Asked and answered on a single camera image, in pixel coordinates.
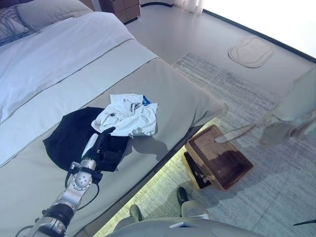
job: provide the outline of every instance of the carpet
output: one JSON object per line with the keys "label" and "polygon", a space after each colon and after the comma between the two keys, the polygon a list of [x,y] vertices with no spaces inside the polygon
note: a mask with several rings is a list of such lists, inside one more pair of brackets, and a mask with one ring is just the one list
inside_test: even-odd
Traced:
{"label": "carpet", "polygon": [[272,43],[255,36],[244,38],[228,51],[229,57],[248,68],[261,67],[275,52]]}
{"label": "carpet", "polygon": [[[204,127],[216,124],[222,132],[238,128],[254,122],[279,101],[193,53],[173,67],[227,105],[223,115]],[[182,148],[95,236],[110,233],[134,203],[145,219],[179,216],[178,186],[187,190],[189,199],[200,201],[212,220],[268,237],[315,236],[315,224],[293,224],[316,217],[316,138],[263,148],[257,144],[261,132],[257,128],[232,142],[254,168],[229,191],[194,190],[181,162]]]}

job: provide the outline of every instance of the wooden nightstand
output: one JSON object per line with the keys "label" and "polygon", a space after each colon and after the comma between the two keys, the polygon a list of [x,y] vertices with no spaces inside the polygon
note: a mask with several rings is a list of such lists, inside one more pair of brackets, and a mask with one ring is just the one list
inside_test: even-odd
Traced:
{"label": "wooden nightstand", "polygon": [[139,0],[99,0],[102,11],[114,13],[121,22],[140,16]]}

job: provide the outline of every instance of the drawer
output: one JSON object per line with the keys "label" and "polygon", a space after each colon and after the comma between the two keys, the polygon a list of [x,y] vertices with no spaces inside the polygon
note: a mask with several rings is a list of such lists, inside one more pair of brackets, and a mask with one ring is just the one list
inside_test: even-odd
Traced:
{"label": "drawer", "polygon": [[125,10],[115,13],[115,16],[117,16],[117,18],[123,23],[127,20]]}
{"label": "drawer", "polygon": [[134,5],[139,5],[139,0],[124,0],[125,8],[130,8]]}
{"label": "drawer", "polygon": [[126,19],[130,20],[140,15],[139,5],[134,5],[125,10]]}
{"label": "drawer", "polygon": [[120,12],[125,9],[124,0],[112,0],[114,12]]}

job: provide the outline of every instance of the shoe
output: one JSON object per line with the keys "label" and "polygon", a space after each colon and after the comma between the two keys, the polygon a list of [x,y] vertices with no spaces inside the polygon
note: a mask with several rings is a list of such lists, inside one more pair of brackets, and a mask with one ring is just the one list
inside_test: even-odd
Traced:
{"label": "shoe", "polygon": [[182,204],[184,202],[188,201],[187,192],[184,188],[179,187],[177,189],[177,198],[178,198],[178,203],[179,203],[180,207],[182,206]]}
{"label": "shoe", "polygon": [[143,217],[142,217],[142,214],[140,213],[139,207],[135,204],[130,206],[129,214],[130,214],[130,216],[135,217],[139,221],[143,220]]}

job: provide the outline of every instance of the white duvet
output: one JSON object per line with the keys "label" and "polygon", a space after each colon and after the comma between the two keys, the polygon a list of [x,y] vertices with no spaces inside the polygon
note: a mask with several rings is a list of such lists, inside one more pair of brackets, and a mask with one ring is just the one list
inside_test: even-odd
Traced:
{"label": "white duvet", "polygon": [[0,122],[41,91],[130,39],[133,36],[113,14],[93,12],[0,47]]}

